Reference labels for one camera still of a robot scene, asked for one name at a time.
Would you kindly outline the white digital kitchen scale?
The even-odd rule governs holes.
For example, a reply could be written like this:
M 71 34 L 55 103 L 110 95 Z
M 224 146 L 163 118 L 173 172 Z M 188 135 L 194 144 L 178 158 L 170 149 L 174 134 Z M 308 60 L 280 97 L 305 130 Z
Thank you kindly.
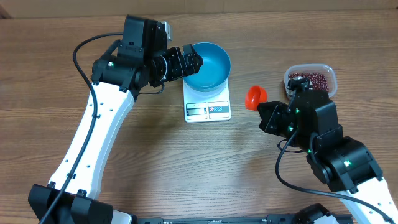
M 187 123 L 229 121 L 232 114 L 228 81 L 212 91 L 197 91 L 183 82 L 183 107 Z

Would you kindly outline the red beans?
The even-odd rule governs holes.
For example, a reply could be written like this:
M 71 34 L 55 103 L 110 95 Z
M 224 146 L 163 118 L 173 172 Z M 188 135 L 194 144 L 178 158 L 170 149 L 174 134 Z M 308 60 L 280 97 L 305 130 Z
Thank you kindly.
M 329 91 L 329 85 L 326 76 L 321 73 L 291 73 L 288 78 L 308 78 L 311 82 L 313 89 Z

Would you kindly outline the blue bowl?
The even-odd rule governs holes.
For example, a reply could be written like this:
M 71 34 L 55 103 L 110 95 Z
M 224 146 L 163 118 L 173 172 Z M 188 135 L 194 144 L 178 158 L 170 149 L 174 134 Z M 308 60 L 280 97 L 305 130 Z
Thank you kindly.
M 184 82 L 196 91 L 213 91 L 224 84 L 231 73 L 231 59 L 219 45 L 199 42 L 193 45 L 203 59 L 199 72 L 184 77 Z

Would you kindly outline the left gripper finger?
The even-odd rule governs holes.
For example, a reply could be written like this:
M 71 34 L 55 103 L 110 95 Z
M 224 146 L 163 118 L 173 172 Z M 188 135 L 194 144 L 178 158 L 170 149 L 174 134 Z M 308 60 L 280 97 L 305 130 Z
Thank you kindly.
M 199 55 L 193 55 L 189 61 L 189 75 L 198 73 L 202 65 L 202 57 Z
M 184 59 L 198 58 L 198 54 L 196 53 L 192 44 L 187 44 L 183 46 L 183 57 Z

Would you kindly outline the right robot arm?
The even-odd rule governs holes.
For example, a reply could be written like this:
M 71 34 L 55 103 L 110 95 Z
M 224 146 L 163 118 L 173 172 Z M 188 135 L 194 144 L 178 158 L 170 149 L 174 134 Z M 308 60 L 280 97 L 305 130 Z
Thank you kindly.
M 275 174 L 285 186 L 309 194 L 340 199 L 361 223 L 397 223 L 397 209 L 381 167 L 360 141 L 344 136 L 335 103 L 322 90 L 296 90 L 289 103 L 260 98 L 255 109 L 260 129 L 282 136 L 285 147 L 275 164 Z M 327 192 L 299 187 L 280 175 L 280 162 L 287 147 L 306 153 L 307 162 Z

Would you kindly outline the red scoop blue handle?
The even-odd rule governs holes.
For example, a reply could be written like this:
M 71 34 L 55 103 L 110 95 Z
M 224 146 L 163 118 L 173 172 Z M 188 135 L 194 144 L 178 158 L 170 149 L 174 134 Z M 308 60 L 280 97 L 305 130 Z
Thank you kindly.
M 245 107 L 248 110 L 256 111 L 259 103 L 265 103 L 267 100 L 267 91 L 259 85 L 254 85 L 246 93 Z

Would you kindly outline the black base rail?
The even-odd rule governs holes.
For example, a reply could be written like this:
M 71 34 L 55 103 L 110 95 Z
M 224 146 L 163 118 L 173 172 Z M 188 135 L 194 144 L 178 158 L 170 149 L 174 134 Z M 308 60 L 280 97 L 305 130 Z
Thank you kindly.
M 268 214 L 262 217 L 229 218 L 139 218 L 133 214 L 114 211 L 110 224 L 353 224 L 351 215 L 337 215 L 316 203 L 297 213 Z

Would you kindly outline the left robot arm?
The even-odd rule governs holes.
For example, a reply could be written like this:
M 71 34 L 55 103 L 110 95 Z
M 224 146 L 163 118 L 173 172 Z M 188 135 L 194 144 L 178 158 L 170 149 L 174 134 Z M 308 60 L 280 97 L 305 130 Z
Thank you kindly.
M 135 215 L 98 199 L 118 131 L 145 86 L 163 86 L 203 65 L 192 45 L 168 47 L 166 22 L 127 16 L 114 36 L 84 78 L 88 102 L 63 161 L 47 185 L 30 190 L 28 202 L 41 223 L 136 223 Z

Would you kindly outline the clear plastic container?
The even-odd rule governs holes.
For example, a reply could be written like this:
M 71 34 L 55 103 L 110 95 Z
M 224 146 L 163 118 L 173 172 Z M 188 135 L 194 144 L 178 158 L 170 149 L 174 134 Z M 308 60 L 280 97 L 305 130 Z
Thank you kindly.
M 327 78 L 327 82 L 329 85 L 329 97 L 332 97 L 338 89 L 338 82 L 336 79 L 336 75 L 334 70 L 325 64 L 320 63 L 312 63 L 312 64 L 301 64 L 301 65 L 294 65 L 290 67 L 284 75 L 284 86 L 286 88 L 287 82 L 289 80 L 288 75 L 291 73 L 321 73 Z

